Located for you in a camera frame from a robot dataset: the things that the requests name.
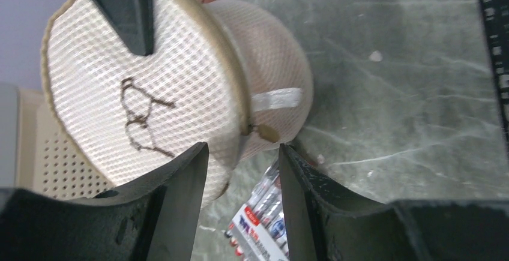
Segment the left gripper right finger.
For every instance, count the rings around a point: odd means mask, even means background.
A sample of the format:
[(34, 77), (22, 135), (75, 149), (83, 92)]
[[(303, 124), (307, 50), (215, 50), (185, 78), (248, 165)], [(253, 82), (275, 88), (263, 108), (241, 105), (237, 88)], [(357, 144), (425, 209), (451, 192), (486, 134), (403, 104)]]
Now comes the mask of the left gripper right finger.
[(507, 260), (507, 200), (379, 203), (280, 145), (291, 260)]

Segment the beige mesh laundry bag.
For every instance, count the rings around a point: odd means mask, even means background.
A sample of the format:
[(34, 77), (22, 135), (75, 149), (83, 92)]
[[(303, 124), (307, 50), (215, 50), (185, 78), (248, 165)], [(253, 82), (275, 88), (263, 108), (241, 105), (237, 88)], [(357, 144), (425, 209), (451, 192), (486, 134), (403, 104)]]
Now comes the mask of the beige mesh laundry bag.
[(312, 106), (312, 70), (257, 5), (153, 1), (155, 51), (137, 56), (93, 0), (68, 0), (46, 27), (43, 89), (70, 140), (116, 186), (206, 142), (208, 206), (241, 160), (295, 138)]

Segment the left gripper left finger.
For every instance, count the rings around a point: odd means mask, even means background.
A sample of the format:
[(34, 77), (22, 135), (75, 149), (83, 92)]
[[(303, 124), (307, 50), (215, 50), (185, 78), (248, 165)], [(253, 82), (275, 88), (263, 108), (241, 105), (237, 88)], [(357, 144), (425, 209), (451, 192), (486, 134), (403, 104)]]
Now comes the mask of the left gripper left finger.
[(199, 142), (92, 198), (1, 189), (2, 260), (189, 260), (208, 167)]

